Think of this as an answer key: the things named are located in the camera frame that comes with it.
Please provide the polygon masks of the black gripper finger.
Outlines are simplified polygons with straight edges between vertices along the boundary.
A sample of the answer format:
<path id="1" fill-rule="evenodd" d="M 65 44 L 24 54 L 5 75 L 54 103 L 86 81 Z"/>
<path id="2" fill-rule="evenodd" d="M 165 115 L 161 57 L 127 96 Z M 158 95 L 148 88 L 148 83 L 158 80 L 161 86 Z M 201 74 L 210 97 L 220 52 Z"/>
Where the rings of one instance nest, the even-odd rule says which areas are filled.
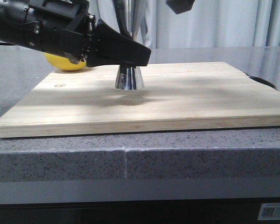
<path id="1" fill-rule="evenodd" d="M 151 50 L 125 37 L 99 19 L 86 45 L 86 66 L 147 66 Z"/>
<path id="2" fill-rule="evenodd" d="M 175 14 L 188 12 L 192 9 L 195 0 L 166 0 L 166 4 Z"/>
<path id="3" fill-rule="evenodd" d="M 129 30 L 132 1 L 131 0 L 112 0 L 112 3 L 114 6 L 115 15 L 116 15 L 120 34 L 129 39 L 132 39 L 130 30 Z"/>

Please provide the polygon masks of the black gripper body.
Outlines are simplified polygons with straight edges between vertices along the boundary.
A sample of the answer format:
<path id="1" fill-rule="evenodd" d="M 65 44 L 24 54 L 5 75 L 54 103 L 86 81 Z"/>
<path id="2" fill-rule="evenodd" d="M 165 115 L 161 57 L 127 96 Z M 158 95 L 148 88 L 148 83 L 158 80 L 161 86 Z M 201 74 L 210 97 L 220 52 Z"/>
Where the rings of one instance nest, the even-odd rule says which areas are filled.
<path id="1" fill-rule="evenodd" d="M 0 0 L 0 43 L 86 60 L 96 17 L 87 0 Z"/>

